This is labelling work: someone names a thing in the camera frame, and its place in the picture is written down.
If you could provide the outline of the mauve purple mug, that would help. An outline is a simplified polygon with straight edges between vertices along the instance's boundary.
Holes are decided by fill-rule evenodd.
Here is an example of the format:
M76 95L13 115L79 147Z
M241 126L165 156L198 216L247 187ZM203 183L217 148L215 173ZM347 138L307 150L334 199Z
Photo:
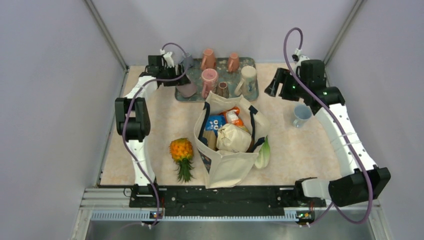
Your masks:
M197 93L197 86L193 82L185 85L177 85L176 89L183 98L190 98Z

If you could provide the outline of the pink patterned mug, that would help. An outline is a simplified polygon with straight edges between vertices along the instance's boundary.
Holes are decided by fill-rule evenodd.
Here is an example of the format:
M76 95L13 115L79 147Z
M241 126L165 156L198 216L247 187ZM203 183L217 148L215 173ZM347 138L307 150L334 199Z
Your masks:
M210 92L213 93L216 91L219 74L215 69L207 68L202 71L200 77L202 79L201 96L203 99L206 99Z

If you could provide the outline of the white ceramic mug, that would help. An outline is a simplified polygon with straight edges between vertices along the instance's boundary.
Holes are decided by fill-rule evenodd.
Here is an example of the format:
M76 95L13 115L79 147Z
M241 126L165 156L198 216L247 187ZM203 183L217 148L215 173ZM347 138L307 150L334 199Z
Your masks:
M185 70L188 70L189 68L195 65L193 56L191 55L190 52L185 52L182 54L181 64L183 65L183 68Z

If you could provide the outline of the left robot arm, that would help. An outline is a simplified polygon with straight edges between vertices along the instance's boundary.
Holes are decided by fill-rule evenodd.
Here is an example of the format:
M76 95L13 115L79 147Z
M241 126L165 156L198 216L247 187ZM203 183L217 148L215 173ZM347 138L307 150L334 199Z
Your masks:
M149 55L148 65L135 86L125 96L115 99L116 130L132 157L136 185L147 186L156 178L146 148L151 130L147 99L160 86L189 85L191 81L184 70L182 64L174 63L172 52Z

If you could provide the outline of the cream canvas tote bag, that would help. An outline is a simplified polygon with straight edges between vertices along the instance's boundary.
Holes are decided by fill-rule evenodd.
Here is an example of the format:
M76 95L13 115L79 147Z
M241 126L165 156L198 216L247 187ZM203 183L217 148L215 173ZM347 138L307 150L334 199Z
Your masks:
M206 126L210 125L208 118L233 107L240 109L240 118L253 137L252 148L247 152L237 153L215 151L207 146L208 141L204 136ZM270 127L266 116L242 95L236 98L224 98L210 93L193 130L195 145L204 165L205 188L230 188L241 183L258 159Z

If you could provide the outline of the brown striped mug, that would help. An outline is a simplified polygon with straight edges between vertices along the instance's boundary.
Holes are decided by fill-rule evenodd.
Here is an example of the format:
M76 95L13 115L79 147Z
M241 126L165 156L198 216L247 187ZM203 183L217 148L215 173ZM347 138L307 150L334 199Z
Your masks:
M229 98L229 88L227 82L220 82L217 85L216 94L226 99Z

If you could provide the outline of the light blue mug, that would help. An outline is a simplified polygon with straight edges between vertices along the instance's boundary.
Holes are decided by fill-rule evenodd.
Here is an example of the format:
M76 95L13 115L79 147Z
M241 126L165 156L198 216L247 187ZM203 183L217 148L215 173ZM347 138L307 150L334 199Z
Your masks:
M313 113L309 106L298 104L293 109L292 124L296 128L301 128L312 116Z

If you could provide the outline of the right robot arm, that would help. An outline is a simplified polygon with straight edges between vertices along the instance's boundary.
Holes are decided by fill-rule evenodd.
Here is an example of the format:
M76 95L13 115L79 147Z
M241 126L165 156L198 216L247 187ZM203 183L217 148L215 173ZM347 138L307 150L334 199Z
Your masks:
M321 60L303 60L294 73L279 67L265 93L284 100L304 100L304 106L323 126L336 158L341 177L322 180L316 177L295 182L293 200L307 206L313 198L331 200L345 207L376 200L391 179L386 167L378 167L367 153L348 115L346 101L336 86L327 86L325 65Z

